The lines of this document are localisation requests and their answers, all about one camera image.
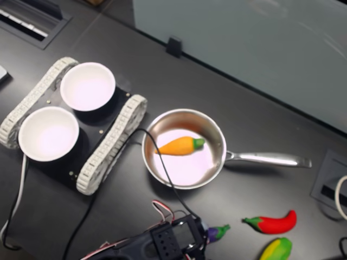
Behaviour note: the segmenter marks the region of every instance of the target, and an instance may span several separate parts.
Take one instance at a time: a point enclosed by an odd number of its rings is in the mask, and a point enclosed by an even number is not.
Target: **orange carrot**
[[[184,136],[159,148],[161,154],[168,155],[187,155],[201,148],[205,143],[202,138],[194,139],[193,137]]]

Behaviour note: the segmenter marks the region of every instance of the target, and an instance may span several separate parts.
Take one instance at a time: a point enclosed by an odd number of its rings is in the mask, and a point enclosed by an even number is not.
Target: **white tank track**
[[[70,57],[61,58],[47,71],[35,88],[16,106],[0,125],[0,144],[9,149],[18,149],[18,132],[29,110],[49,88],[57,88],[64,74],[76,66],[78,61]]]
[[[119,149],[139,126],[146,109],[147,99],[144,97],[134,95],[128,99],[101,144],[84,164],[77,178],[77,190],[84,195],[91,195],[98,189],[120,156]]]
[[[64,74],[78,62],[70,57],[58,60],[0,125],[0,143],[10,149],[19,148],[18,132],[29,115],[30,108],[49,88],[56,88]],[[140,95],[130,97],[121,109],[100,145],[94,150],[81,169],[76,188],[85,195],[92,195],[106,179],[120,156],[119,149],[127,137],[139,126],[147,109],[147,99]]]

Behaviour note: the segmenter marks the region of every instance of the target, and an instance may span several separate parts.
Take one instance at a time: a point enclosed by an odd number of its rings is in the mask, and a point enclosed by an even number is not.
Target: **metal saucepan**
[[[253,161],[263,164],[311,167],[310,159],[282,153],[233,153],[227,145],[218,125],[207,115],[191,109],[175,109],[157,117],[148,127],[158,147],[176,138],[190,136],[204,138],[202,149],[185,156],[163,155],[168,174],[178,189],[201,187],[212,181],[228,160]],[[151,139],[145,135],[142,155],[150,173],[161,183],[170,186],[159,155]]]

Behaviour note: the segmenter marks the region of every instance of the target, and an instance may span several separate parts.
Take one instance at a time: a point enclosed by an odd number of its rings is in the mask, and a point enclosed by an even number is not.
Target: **bowl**
[[[63,77],[63,101],[77,111],[93,111],[109,102],[115,91],[115,78],[102,64],[87,62],[69,70]]]
[[[75,116],[60,107],[44,107],[21,125],[18,142],[23,153],[36,161],[53,161],[66,155],[77,142]]]
[[[204,146],[184,156],[162,155],[175,188],[189,190],[212,181],[226,158],[226,142],[218,125],[207,115],[192,109],[175,109],[157,117],[147,131],[158,147],[184,136],[203,138]],[[142,155],[149,172],[161,183],[171,186],[155,146],[145,135]]]

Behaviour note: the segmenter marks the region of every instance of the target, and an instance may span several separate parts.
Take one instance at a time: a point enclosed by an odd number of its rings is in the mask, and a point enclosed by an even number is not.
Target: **pan handle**
[[[226,161],[228,160],[252,161],[255,163],[287,167],[312,167],[310,159],[285,153],[232,153],[227,151]]]

